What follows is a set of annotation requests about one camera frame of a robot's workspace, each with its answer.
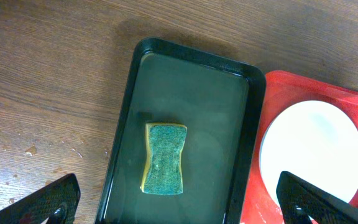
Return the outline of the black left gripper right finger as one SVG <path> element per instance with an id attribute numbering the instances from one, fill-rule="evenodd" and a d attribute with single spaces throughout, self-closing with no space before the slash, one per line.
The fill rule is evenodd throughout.
<path id="1" fill-rule="evenodd" d="M 358 208 L 288 171 L 281 172 L 276 194 L 285 223 L 358 224 Z"/>

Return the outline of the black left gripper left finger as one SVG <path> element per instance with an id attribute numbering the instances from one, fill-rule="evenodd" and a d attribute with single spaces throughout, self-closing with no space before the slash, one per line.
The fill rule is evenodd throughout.
<path id="1" fill-rule="evenodd" d="M 76 175 L 64 175 L 0 210 L 0 224 L 73 224 L 80 197 Z"/>

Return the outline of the white plate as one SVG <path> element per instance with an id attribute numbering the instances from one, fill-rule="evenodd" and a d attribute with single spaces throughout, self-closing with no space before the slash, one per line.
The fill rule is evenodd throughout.
<path id="1" fill-rule="evenodd" d="M 350 202 L 358 189 L 358 130 L 332 104 L 296 103 L 269 124 L 260 145 L 259 168 L 274 202 L 283 171 Z"/>

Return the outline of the green yellow sponge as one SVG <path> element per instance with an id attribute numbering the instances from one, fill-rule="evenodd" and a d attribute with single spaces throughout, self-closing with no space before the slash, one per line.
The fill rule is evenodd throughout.
<path id="1" fill-rule="evenodd" d="M 145 194 L 180 195 L 183 193 L 181 154 L 187 127 L 175 123 L 145 125 L 146 161 L 140 189 Z"/>

